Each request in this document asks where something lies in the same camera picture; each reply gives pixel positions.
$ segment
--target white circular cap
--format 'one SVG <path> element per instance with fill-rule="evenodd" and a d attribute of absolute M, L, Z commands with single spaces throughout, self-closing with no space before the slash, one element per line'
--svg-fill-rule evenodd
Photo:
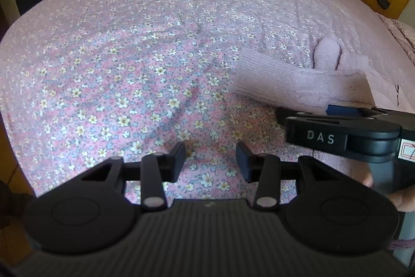
<path fill-rule="evenodd" d="M 270 197 L 270 196 L 263 196 L 257 200 L 257 205 L 262 208 L 270 208 L 270 207 L 275 206 L 277 203 L 278 201 L 275 198 Z"/>
<path fill-rule="evenodd" d="M 149 208 L 157 208 L 164 204 L 164 200 L 158 196 L 150 196 L 144 200 L 144 205 Z"/>

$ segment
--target pink floral fabric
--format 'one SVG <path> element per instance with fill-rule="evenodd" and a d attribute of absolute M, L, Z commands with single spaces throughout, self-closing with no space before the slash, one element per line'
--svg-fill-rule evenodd
<path fill-rule="evenodd" d="M 138 161 L 184 141 L 179 181 L 165 184 L 170 202 L 251 199 L 238 141 L 284 161 L 312 151 L 284 143 L 273 108 L 231 92 L 240 50 L 312 67 L 318 40 L 336 36 L 382 74 L 397 65 L 409 74 L 393 38 L 378 39 L 385 32 L 358 0 L 44 0 L 0 45 L 1 112 L 38 195 L 110 156 Z M 140 183 L 126 194 L 139 202 Z M 282 200 L 294 195 L 283 182 Z"/>

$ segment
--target finger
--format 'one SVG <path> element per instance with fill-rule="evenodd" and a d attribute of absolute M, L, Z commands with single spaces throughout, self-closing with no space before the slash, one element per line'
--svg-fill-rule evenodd
<path fill-rule="evenodd" d="M 415 185 L 391 194 L 389 199 L 398 211 L 405 213 L 415 211 Z"/>
<path fill-rule="evenodd" d="M 351 164 L 351 177 L 366 187 L 372 187 L 373 175 L 368 163 L 354 160 Z"/>

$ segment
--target ribbed black surface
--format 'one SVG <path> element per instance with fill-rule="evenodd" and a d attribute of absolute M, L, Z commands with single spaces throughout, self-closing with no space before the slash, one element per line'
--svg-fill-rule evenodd
<path fill-rule="evenodd" d="M 15 271 L 19 277 L 399 277 L 405 270 L 385 252 L 316 253 L 277 216 L 253 211 L 244 200 L 176 200 L 169 210 L 146 214 L 109 249 L 77 257 L 36 252 Z"/>

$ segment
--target circular black disc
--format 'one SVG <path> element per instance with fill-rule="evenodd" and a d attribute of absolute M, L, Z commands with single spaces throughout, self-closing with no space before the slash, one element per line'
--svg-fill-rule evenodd
<path fill-rule="evenodd" d="M 62 185 L 29 204 L 24 227 L 43 250 L 81 254 L 119 241 L 134 221 L 134 205 L 110 185 L 80 182 L 75 189 Z"/>
<path fill-rule="evenodd" d="M 362 255 L 383 249 L 398 226 L 398 212 L 387 198 L 342 181 L 308 187 L 306 194 L 289 203 L 285 218 L 299 241 L 332 254 Z"/>

